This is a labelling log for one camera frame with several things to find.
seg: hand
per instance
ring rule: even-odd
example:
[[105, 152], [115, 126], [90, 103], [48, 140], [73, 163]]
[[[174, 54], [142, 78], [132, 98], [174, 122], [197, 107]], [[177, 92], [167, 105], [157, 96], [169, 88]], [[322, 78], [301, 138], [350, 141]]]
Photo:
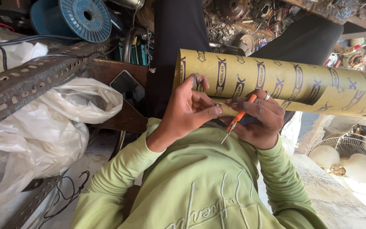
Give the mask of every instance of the hand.
[[[253, 103], [247, 102], [248, 98], [254, 94], [257, 99]], [[263, 99], [266, 97], [266, 92], [257, 89], [244, 97], [235, 97], [227, 99], [226, 105], [232, 107], [238, 112], [245, 112], [257, 120], [254, 123], [246, 124], [237, 123], [233, 132], [244, 141], [254, 145], [259, 149], [271, 149], [276, 145], [278, 140], [278, 133], [283, 126], [283, 117], [285, 110], [279, 106], [272, 97], [267, 101]], [[232, 118], [220, 118], [226, 125], [228, 125]]]
[[198, 73], [186, 78], [171, 95], [159, 127], [146, 139], [148, 149], [162, 152], [175, 140], [222, 113], [222, 109], [204, 92], [191, 90], [196, 84], [205, 90], [210, 88], [207, 78]]

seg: sweatshirt sleeve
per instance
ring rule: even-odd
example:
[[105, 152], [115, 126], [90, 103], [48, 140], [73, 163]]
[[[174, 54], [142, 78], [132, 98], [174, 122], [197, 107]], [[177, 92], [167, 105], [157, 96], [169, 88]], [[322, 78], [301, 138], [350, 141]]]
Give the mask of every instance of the sweatshirt sleeve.
[[147, 136], [156, 127], [150, 127], [94, 174], [86, 191], [79, 195], [70, 228], [110, 229], [121, 225], [126, 190], [163, 153], [146, 146]]
[[312, 207], [308, 192], [290, 157], [278, 141], [272, 149], [258, 149], [258, 160], [273, 215], [287, 229], [327, 228]]

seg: paper tube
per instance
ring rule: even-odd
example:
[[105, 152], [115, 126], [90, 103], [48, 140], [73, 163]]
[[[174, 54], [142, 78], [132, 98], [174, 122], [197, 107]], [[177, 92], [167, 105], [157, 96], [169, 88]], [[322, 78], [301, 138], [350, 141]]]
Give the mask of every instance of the paper tube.
[[208, 96], [246, 96], [260, 88], [286, 110], [366, 117], [363, 71], [181, 49], [173, 88], [192, 73], [207, 77], [209, 90], [193, 90]]

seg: cloth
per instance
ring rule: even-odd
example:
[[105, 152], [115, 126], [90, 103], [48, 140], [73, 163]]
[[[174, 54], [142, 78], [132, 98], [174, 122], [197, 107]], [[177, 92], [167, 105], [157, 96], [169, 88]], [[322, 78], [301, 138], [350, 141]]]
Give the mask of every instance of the cloth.
[[[72, 229], [113, 228], [326, 228], [282, 147], [280, 137], [260, 150], [235, 133], [220, 145], [224, 127], [207, 122], [164, 152], [151, 152], [148, 130], [122, 149], [92, 178], [74, 212]], [[258, 196], [258, 171], [273, 215]], [[143, 172], [129, 217], [122, 222], [123, 195]]]
[[[172, 94], [179, 49], [212, 51], [200, 0], [156, 0], [155, 11], [156, 42], [145, 97], [148, 117], [161, 119]], [[324, 65], [343, 29], [343, 25], [309, 15], [290, 24], [280, 37], [251, 57]], [[293, 111], [287, 111], [284, 123], [293, 115]]]

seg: black pants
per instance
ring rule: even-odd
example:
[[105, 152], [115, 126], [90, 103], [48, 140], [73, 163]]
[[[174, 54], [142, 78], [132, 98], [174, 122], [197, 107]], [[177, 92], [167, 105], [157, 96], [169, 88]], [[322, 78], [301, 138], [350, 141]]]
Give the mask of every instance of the black pants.
[[[343, 26], [310, 15], [292, 23], [251, 57], [324, 65]], [[155, 47], [146, 82], [148, 117], [161, 119], [172, 93], [179, 49], [211, 52], [201, 0], [157, 0]], [[294, 112], [286, 112], [285, 123]]]

